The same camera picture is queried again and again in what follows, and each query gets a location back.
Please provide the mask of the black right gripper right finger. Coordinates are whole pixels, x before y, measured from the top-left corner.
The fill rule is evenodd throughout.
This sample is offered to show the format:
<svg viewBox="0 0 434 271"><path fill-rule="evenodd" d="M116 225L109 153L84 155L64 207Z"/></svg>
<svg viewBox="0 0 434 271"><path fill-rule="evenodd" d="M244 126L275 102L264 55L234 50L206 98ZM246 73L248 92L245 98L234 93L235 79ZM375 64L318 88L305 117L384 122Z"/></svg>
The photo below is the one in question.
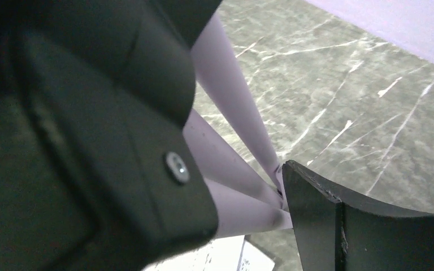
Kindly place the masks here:
<svg viewBox="0 0 434 271"><path fill-rule="evenodd" d="M434 213L370 198L293 160L283 181L303 270L434 270Z"/></svg>

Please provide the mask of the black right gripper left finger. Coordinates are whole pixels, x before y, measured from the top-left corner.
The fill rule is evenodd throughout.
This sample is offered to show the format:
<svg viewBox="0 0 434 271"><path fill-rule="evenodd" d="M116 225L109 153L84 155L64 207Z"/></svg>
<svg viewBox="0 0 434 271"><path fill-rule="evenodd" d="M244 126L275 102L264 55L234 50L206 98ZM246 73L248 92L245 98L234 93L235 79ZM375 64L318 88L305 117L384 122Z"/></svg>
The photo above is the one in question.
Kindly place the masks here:
<svg viewBox="0 0 434 271"><path fill-rule="evenodd" d="M141 270L216 235L183 136L219 1L0 1L0 270Z"/></svg>

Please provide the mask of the lilac perforated music stand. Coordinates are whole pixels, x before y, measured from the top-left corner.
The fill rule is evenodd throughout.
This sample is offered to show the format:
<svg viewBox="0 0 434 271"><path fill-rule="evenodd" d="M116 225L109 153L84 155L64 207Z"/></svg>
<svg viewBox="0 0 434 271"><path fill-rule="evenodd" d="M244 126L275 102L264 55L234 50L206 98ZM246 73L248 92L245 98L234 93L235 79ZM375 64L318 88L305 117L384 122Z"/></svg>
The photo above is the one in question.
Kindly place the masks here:
<svg viewBox="0 0 434 271"><path fill-rule="evenodd" d="M198 83L270 178L264 181L198 112L190 113L183 133L216 205L217 235L290 229L281 162L218 14L191 57Z"/></svg>

